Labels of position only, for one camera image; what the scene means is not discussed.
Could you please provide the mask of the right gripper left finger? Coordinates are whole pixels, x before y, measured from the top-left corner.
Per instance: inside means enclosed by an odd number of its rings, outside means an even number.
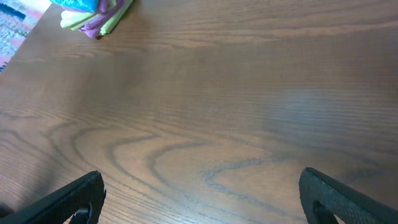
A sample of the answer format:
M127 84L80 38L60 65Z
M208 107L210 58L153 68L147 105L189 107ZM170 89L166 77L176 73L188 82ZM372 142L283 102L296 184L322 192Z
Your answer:
M1 218L6 224L97 224L106 198L103 178L91 171L22 210Z

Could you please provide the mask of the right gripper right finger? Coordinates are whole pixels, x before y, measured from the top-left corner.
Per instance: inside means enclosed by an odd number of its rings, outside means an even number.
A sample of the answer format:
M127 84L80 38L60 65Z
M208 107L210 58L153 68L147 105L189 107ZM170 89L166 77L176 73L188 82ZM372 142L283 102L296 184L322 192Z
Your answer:
M299 179L300 201L309 224L395 224L397 210L336 179L306 167Z

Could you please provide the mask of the blue cloth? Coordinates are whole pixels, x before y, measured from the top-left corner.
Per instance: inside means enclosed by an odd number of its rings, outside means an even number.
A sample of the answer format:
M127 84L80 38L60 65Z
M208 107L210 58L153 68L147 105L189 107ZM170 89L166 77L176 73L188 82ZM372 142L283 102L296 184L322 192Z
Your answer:
M72 11L95 12L98 7L98 0L50 0L64 9Z

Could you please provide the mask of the lower green folded cloth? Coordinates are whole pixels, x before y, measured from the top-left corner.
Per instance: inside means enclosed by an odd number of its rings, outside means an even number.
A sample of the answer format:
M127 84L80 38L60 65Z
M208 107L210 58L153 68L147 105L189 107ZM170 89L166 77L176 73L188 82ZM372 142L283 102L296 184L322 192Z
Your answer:
M124 13L128 10L130 5L134 2L134 0L120 0L117 1L114 9L115 13L107 20L107 22L101 27L99 35L104 36L109 34L115 27L119 20L122 18Z

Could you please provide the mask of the green folded cloth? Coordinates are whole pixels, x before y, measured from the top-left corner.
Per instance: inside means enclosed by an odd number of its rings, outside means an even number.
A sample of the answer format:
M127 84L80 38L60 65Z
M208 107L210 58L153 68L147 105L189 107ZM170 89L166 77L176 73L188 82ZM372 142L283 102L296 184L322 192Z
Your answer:
M116 0L109 0L107 11L112 9L115 5ZM65 10L61 13L62 20L60 21L60 27L77 30L102 13L103 12L75 12Z
M107 20L107 22L101 27L99 35L104 36L109 34L115 27L119 20L122 18L124 13L128 10L130 5L134 2L134 0L120 0L117 1L114 9L115 13Z

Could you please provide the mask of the bottom purple folded cloth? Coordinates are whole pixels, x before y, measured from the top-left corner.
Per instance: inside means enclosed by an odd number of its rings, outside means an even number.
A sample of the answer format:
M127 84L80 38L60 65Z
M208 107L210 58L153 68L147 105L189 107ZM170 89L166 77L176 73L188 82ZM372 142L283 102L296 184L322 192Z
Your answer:
M107 20L115 13L114 7L102 14L99 14L93 20L86 23L83 27L79 28L79 30L85 33L89 38L95 39L99 36L99 32L101 27L107 22Z

